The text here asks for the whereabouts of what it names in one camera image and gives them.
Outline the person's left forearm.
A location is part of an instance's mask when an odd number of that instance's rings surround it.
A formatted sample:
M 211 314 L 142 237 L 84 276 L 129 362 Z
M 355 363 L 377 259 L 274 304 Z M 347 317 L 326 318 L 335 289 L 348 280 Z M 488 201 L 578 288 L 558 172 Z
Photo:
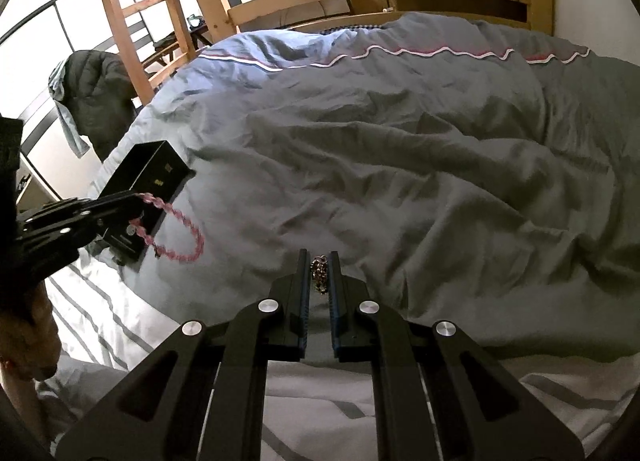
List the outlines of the person's left forearm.
M 29 432 L 44 447 L 49 447 L 46 423 L 38 399 L 34 379 L 22 373 L 9 361 L 1 361 L 1 386 Z

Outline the person's left hand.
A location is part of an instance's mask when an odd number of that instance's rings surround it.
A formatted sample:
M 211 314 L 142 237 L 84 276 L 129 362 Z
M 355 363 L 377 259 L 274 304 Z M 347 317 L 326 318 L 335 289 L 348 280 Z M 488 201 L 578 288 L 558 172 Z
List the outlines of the person's left hand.
M 53 306 L 40 282 L 28 317 L 1 317 L 1 366 L 19 380 L 43 381 L 55 374 L 61 353 Z

